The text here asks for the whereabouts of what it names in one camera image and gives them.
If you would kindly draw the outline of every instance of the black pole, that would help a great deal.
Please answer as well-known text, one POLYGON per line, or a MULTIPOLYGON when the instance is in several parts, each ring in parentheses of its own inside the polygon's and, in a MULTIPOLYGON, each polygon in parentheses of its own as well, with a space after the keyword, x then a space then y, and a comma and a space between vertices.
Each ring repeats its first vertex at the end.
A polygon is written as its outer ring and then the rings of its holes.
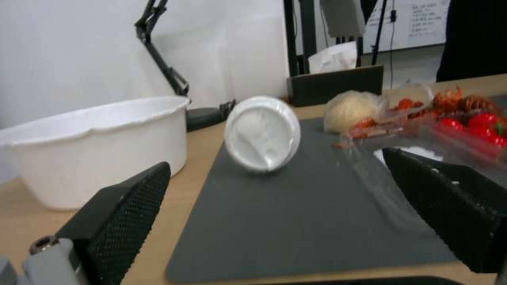
POLYGON ((296 59, 296 36, 294 28, 294 5, 293 0, 283 0, 285 11, 285 33, 287 34, 287 57, 288 70, 291 76, 298 75, 298 63, 296 59))
POLYGON ((313 0, 299 0, 301 8, 301 36, 303 37, 303 55, 305 73, 310 73, 308 58, 317 53, 315 36, 315 7, 313 0))
POLYGON ((382 33, 382 24, 384 23, 384 15, 385 15, 385 6, 386 5, 387 5, 387 0, 383 0, 382 10, 380 11, 379 29, 377 30, 377 39, 375 40, 375 45, 373 46, 372 65, 377 64, 377 55, 379 53, 379 45, 380 45, 380 35, 382 33))

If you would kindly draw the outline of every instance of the white wall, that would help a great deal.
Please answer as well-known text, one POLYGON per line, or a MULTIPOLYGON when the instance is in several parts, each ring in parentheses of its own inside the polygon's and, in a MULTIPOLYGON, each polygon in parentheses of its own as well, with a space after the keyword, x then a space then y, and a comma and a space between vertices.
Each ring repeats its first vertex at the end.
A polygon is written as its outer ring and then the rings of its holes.
MULTIPOLYGON (((0 0, 0 128, 173 91, 136 38, 147 0, 0 0)), ((153 32, 192 108, 284 96, 283 1, 172 0, 153 32)), ((12 176, 0 157, 0 181, 12 176)))

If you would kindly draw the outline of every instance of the white bowl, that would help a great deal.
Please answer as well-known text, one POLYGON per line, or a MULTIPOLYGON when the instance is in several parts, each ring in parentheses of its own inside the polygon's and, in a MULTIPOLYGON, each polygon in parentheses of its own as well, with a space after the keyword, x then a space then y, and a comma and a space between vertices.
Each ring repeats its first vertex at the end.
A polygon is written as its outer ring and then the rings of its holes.
POLYGON ((46 207, 76 209, 98 190, 161 161, 172 175, 187 159, 179 96, 123 101, 0 131, 0 147, 46 207))

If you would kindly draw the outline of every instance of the white cup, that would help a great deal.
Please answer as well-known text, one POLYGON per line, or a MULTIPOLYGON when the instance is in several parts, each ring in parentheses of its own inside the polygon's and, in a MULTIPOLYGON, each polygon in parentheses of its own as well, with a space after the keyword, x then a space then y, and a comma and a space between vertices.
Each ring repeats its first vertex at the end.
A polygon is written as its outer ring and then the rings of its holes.
POLYGON ((248 170, 270 172, 287 164, 301 140, 299 120, 283 101, 258 96, 239 103, 227 119, 225 144, 248 170))

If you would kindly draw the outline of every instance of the table surface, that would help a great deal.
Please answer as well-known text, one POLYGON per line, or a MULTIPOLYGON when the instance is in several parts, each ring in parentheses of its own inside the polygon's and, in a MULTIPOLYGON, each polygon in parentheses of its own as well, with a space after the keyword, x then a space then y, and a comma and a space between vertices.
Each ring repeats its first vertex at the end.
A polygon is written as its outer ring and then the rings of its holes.
MULTIPOLYGON (((496 96, 507 94, 507 74, 441 82, 429 85, 434 91, 459 85, 464 95, 496 96)), ((391 104, 403 97, 427 101, 427 91, 421 85, 384 90, 391 104)), ((324 106, 295 108, 300 119, 322 117, 324 106)), ((171 178, 160 212, 139 255, 122 284, 168 284, 164 271, 185 226, 206 176, 223 142, 224 123, 188 134, 188 158, 185 167, 171 178)), ((21 179, 0 185, 0 255, 10 258, 18 272, 28 254, 29 245, 37 238, 55 233, 74 211, 53 211, 43 208, 28 192, 21 179)), ((439 276, 462 284, 493 284, 494 274, 475 274, 460 262, 424 266, 386 267, 339 273, 318 273, 301 276, 230 280, 207 284, 252 284, 273 282, 358 279, 393 276, 439 276)))

